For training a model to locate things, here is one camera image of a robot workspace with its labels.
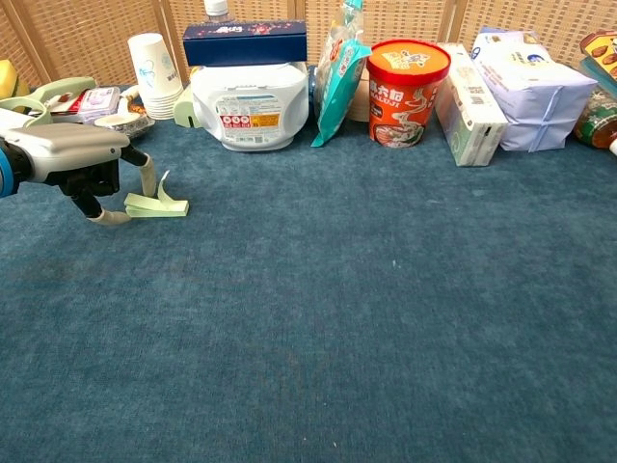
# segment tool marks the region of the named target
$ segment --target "light green paper strip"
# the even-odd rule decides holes
[[[126,207],[126,213],[133,219],[153,219],[156,217],[186,217],[188,212],[188,205],[185,210],[152,210],[141,209],[140,207],[133,207],[128,205]]]
[[[158,200],[129,193],[124,200],[126,213],[133,218],[185,217],[189,211],[188,201],[172,199],[163,188],[163,183],[170,171],[167,171],[158,183]]]

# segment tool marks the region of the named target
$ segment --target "instant noodle cup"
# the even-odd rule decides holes
[[[423,41],[384,41],[373,46],[369,72],[370,138],[389,148],[420,141],[450,56]]]

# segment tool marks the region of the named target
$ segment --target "plastic bag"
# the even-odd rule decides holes
[[[345,0],[317,66],[314,105],[319,135],[313,147],[335,136],[354,98],[371,54],[370,47],[362,45],[362,28],[362,0]]]

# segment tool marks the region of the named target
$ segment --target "white box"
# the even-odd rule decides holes
[[[460,43],[440,43],[452,59],[435,112],[457,166],[488,166],[508,121]]]

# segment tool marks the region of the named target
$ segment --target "white plastic container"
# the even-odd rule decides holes
[[[304,63],[201,68],[191,87],[197,119],[228,150],[280,150],[309,117]]]

